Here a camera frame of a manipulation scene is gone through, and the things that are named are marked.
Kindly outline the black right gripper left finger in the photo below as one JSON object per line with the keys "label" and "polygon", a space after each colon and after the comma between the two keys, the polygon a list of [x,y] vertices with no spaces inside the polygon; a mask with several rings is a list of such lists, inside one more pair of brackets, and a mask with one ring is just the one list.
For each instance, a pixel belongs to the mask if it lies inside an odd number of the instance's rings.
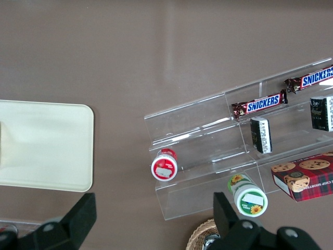
{"label": "black right gripper left finger", "polygon": [[60,221],[51,221],[33,233],[35,249],[79,249],[97,219],[94,193],[84,194]]}

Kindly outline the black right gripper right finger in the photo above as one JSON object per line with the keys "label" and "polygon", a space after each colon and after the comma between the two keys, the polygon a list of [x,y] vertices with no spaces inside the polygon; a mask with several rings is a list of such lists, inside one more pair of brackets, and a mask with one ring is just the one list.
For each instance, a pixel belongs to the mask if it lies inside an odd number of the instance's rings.
{"label": "black right gripper right finger", "polygon": [[213,195],[214,221],[220,239],[213,249],[275,249],[275,235],[252,218],[240,219],[223,192]]}

